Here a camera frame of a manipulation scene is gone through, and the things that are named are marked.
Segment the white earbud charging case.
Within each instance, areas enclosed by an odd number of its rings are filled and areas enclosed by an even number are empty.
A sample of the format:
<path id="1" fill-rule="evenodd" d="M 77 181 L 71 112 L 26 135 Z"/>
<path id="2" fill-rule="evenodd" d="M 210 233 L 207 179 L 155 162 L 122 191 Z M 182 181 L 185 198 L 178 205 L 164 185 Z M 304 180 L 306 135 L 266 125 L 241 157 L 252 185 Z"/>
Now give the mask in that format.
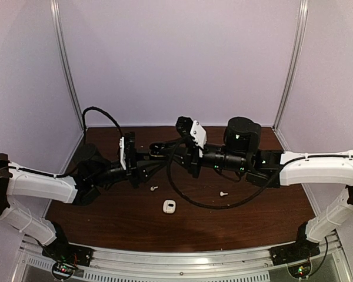
<path id="1" fill-rule="evenodd" d="M 165 200 L 162 206 L 162 211 L 165 214 L 174 214 L 176 211 L 176 202 L 174 200 Z"/>

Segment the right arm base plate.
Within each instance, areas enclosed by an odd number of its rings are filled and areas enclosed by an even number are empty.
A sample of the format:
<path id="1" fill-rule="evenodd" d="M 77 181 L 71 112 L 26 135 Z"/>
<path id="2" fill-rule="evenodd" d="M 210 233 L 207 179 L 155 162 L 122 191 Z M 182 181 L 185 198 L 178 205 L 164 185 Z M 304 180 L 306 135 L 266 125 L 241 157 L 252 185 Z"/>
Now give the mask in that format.
<path id="1" fill-rule="evenodd" d="M 307 260 L 320 254 L 319 244 L 306 242 L 294 242 L 272 247 L 269 250 L 274 266 L 289 264 L 296 261 Z"/>

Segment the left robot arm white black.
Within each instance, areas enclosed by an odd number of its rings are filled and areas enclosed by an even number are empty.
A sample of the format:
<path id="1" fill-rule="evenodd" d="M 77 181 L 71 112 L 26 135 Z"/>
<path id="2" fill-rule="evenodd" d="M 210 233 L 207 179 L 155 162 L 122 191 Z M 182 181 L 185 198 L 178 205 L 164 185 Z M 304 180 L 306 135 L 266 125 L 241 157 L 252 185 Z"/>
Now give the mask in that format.
<path id="1" fill-rule="evenodd" d="M 34 215 L 15 196 L 87 206 L 100 195 L 101 187 L 126 180 L 135 187 L 146 182 L 153 172 L 167 164 L 169 153 L 163 147 L 156 147 L 153 152 L 139 153 L 130 138 L 122 137 L 118 157 L 118 160 L 110 161 L 94 144 L 84 144 L 73 156 L 74 170 L 52 174 L 12 163 L 6 154 L 0 153 L 0 221 L 33 237 L 45 251 L 59 260 L 69 260 L 73 255 L 73 246 L 62 227 Z"/>

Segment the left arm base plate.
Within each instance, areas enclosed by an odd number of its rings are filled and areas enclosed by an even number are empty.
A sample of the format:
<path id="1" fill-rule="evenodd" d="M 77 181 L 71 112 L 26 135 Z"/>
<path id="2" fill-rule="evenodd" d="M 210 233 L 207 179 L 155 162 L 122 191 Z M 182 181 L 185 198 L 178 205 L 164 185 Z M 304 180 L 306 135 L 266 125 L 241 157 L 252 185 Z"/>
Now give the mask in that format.
<path id="1" fill-rule="evenodd" d="M 93 249 L 69 243 L 52 243 L 42 247 L 42 255 L 58 263 L 89 267 Z"/>

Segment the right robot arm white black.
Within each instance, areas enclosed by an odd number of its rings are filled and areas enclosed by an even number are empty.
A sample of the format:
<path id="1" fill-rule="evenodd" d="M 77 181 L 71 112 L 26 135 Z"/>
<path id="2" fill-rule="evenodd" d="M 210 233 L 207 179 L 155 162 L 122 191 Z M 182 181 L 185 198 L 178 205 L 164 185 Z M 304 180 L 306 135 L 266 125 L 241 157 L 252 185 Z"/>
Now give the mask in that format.
<path id="1" fill-rule="evenodd" d="M 250 202 L 268 187 L 306 183 L 345 185 L 325 211 L 299 227 L 289 251 L 294 259 L 304 258 L 326 235 L 353 216 L 353 150 L 338 153 L 261 150 L 261 126 L 245 117 L 228 121 L 222 146 L 208 144 L 206 130 L 189 117 L 179 117 L 176 129 L 181 137 L 166 142 L 160 149 L 168 161 L 168 179 L 172 178 L 172 162 L 177 162 L 193 177 L 198 177 L 202 167 L 210 167 L 217 173 L 234 172 L 259 187 L 232 207 Z"/>

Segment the black earbud charging case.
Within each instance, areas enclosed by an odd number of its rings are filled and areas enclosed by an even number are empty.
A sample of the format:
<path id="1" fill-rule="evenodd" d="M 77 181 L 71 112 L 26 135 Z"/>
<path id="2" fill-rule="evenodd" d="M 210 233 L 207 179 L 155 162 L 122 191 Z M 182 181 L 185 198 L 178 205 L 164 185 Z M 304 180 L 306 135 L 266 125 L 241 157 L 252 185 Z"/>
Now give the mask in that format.
<path id="1" fill-rule="evenodd" d="M 168 158 L 168 145 L 166 143 L 151 143 L 149 146 L 149 155 L 155 158 Z"/>

